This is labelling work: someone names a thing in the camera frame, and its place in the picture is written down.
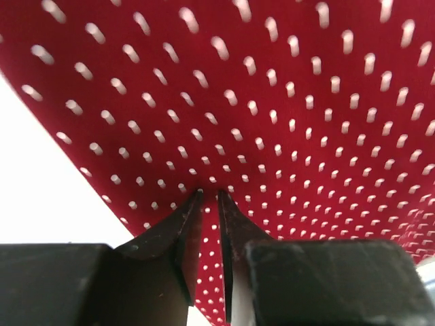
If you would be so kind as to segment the red polka dot skirt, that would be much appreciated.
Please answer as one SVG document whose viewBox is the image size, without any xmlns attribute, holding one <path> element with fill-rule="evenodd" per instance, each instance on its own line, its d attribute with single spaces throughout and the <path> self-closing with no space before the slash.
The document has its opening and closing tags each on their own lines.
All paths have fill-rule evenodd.
<svg viewBox="0 0 435 326">
<path fill-rule="evenodd" d="M 133 235 L 217 192 L 279 240 L 434 256 L 433 1 L 2 1 L 1 71 Z"/>
</svg>

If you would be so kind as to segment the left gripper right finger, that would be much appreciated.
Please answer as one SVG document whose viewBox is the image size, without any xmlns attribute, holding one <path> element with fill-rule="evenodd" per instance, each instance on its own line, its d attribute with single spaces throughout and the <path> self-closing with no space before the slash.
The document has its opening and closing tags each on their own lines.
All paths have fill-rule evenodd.
<svg viewBox="0 0 435 326">
<path fill-rule="evenodd" d="M 217 195 L 231 325 L 433 325 L 413 260 L 388 240 L 275 240 Z"/>
</svg>

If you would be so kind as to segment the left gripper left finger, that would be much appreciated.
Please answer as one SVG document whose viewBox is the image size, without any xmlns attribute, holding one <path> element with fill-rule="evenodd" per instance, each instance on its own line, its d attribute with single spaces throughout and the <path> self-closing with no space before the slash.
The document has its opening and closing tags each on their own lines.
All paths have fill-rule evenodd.
<svg viewBox="0 0 435 326">
<path fill-rule="evenodd" d="M 194 303 L 202 191 L 136 238 L 1 246 L 2 325 L 185 325 Z"/>
</svg>

